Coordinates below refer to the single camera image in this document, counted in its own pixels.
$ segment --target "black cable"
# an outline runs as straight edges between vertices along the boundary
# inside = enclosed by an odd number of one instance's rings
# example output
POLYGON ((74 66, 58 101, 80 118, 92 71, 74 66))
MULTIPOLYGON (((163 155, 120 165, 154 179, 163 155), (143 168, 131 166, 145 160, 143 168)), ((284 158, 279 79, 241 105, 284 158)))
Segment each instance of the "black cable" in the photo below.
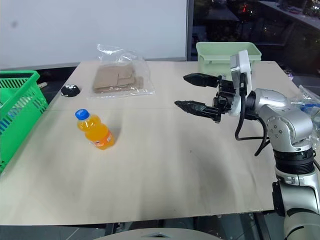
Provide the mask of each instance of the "black cable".
POLYGON ((237 141, 240 141, 239 133, 242 128, 242 125, 244 124, 245 115, 246 115, 246 94, 240 93, 240 97, 241 97, 240 118, 239 118, 238 126, 236 127, 236 130, 234 133, 234 137, 237 141))
POLYGON ((265 146, 266 146, 265 144, 267 142, 267 134, 268 134, 267 126, 261 117, 258 117, 258 121, 261 123, 262 128, 263 128, 263 139, 261 141, 261 144, 260 144, 258 150, 255 152, 254 156, 258 156, 261 153, 261 151, 265 148, 265 146))
POLYGON ((265 122, 262 120, 261 117, 258 117, 257 120, 261 123, 263 128, 263 136, 250 136, 250 137, 239 137, 239 133, 241 131, 242 125, 244 124, 245 116, 246 116, 246 94, 241 93, 241 110, 240 110, 240 118, 238 122, 238 126, 236 127, 234 137, 237 141, 243 141, 243 140, 257 140, 262 139, 261 144, 257 151, 255 152, 254 156, 258 156, 260 152, 270 143, 270 141, 267 142, 267 126, 265 122))

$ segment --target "brown paper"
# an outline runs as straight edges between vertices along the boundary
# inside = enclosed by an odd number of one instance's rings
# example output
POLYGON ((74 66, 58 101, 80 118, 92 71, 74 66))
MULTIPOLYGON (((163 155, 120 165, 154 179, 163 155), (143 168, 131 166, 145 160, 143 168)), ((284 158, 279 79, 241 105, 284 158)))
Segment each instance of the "brown paper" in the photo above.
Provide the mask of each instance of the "brown paper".
POLYGON ((135 79, 132 63, 100 66, 96 72, 93 89, 133 84, 135 79))
POLYGON ((144 88, 144 78, 142 76, 136 76, 133 79, 134 79, 134 83, 132 84, 100 87, 100 88, 94 88, 93 90, 95 93, 113 93, 113 92, 122 92, 122 91, 130 91, 130 90, 139 90, 144 88))

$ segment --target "clear plastic bag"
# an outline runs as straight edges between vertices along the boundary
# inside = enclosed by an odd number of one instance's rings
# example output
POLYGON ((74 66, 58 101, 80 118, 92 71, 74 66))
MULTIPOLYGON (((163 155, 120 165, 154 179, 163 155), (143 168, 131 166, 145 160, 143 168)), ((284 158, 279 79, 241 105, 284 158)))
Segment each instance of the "clear plastic bag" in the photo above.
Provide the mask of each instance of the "clear plastic bag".
POLYGON ((91 98, 119 98, 154 94, 144 58, 133 51, 98 44, 100 65, 92 83, 91 98))
POLYGON ((310 140, 313 149, 320 144, 320 97, 302 85, 299 86, 300 95, 291 99, 291 104, 308 114, 312 120, 310 140))

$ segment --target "green basket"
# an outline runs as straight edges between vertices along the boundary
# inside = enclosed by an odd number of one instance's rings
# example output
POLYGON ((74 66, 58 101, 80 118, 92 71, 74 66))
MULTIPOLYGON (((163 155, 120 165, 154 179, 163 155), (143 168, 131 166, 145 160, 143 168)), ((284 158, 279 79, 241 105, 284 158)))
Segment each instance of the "green basket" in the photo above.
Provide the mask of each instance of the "green basket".
POLYGON ((36 71, 0 71, 0 173, 48 103, 36 71))
POLYGON ((251 65, 261 61, 261 52, 251 42, 198 42, 198 71, 209 75, 226 75, 231 80, 230 56, 247 50, 251 65))

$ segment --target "whiteboard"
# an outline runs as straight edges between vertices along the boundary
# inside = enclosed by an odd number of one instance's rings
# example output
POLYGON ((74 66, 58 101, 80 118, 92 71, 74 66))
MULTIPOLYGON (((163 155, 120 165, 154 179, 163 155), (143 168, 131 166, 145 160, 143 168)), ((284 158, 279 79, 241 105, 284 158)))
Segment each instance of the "whiteboard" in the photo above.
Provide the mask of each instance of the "whiteboard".
POLYGON ((186 59, 187 0, 2 0, 0 69, 66 66, 96 45, 186 59))

